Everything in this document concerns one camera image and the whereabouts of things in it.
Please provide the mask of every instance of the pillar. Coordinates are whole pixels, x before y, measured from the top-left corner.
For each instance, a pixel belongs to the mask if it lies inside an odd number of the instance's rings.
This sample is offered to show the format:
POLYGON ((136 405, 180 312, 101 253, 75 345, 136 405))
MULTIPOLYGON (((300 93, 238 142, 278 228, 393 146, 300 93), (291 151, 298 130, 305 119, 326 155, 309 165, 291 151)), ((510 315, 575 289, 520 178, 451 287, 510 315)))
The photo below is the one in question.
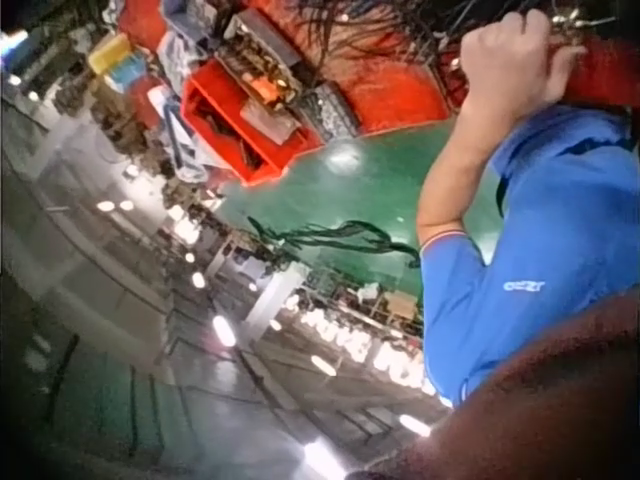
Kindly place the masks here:
POLYGON ((262 291, 243 323, 245 340, 259 340, 269 328, 269 322, 275 318, 285 300, 307 278, 310 269, 302 263, 293 262, 284 272, 273 274, 271 281, 262 291))
POLYGON ((365 358, 362 367, 366 370, 374 370, 373 362, 375 361, 378 353, 380 353, 380 349, 382 348, 383 342, 379 338, 373 338, 371 340, 371 347, 369 347, 369 351, 367 352, 367 358, 365 358))
POLYGON ((231 236, 229 236, 229 238, 227 238, 227 240, 225 240, 222 245, 220 245, 220 248, 218 248, 218 251, 213 257, 213 260, 211 260, 211 263, 209 263, 209 266, 204 272, 204 276, 206 278, 213 280, 216 274, 220 271, 222 265, 224 265, 224 261, 227 259, 227 257, 223 254, 224 249, 227 245, 229 245, 230 242, 231 236))

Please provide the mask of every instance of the yellow box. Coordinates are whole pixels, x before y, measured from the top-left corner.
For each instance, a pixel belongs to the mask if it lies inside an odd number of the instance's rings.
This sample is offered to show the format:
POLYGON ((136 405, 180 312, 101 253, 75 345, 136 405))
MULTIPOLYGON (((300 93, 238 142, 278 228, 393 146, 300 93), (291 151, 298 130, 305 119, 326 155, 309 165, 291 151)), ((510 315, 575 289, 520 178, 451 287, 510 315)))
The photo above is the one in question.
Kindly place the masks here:
POLYGON ((106 73, 131 53, 131 43, 124 33, 107 35, 89 54, 89 66, 96 75, 106 73))

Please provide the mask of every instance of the white column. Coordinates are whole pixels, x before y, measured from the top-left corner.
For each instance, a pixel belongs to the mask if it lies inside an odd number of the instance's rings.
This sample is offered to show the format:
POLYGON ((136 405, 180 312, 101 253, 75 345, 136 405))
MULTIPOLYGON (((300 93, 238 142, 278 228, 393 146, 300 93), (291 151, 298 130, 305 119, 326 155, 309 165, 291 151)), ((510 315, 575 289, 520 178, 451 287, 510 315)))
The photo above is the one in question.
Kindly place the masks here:
POLYGON ((61 116, 52 130, 49 131, 36 153, 25 160, 25 172, 32 181, 37 180, 49 164, 58 160, 57 151, 63 148, 64 142, 79 128, 76 119, 61 116))
POLYGON ((302 285, 309 272, 306 265, 292 263, 286 271, 273 274, 243 323, 246 340, 259 340, 264 335, 271 319, 278 314, 291 293, 302 285))
POLYGON ((213 260, 211 260, 211 263, 205 270, 204 276, 209 280, 213 280, 216 274, 222 268, 222 265, 224 265, 224 261, 227 259, 227 255, 224 255, 223 252, 227 245, 229 245, 229 243, 231 243, 231 236, 229 236, 227 240, 222 245, 220 245, 220 248, 213 257, 213 260))

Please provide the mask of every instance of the blue shirt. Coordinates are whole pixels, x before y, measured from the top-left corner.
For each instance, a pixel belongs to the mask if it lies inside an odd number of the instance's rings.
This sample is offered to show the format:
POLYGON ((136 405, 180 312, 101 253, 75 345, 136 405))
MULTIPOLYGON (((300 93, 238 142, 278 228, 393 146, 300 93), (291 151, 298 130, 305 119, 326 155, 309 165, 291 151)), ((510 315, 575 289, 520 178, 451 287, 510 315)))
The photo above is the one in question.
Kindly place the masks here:
POLYGON ((490 160, 509 179, 491 264, 464 232, 423 247, 426 375, 454 405, 547 328, 640 282, 640 168, 620 146, 629 136, 604 112, 540 113, 490 160))

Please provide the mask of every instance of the red plastic crate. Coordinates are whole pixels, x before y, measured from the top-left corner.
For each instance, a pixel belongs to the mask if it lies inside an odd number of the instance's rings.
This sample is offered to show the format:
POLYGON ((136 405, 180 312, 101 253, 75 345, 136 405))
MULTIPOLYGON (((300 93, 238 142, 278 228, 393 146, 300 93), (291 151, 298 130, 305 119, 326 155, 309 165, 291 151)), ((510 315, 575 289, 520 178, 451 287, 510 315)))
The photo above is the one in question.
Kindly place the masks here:
POLYGON ((279 178, 294 157, 310 150, 314 144, 301 129, 294 132, 283 145, 272 142, 240 116, 240 110, 248 98, 224 67, 217 60, 210 60, 188 78, 183 93, 182 116, 220 154, 243 184, 252 186, 279 178), (257 170, 249 168, 242 159, 240 142, 212 130, 195 113, 199 106, 218 112, 253 147, 263 161, 262 166, 257 170))

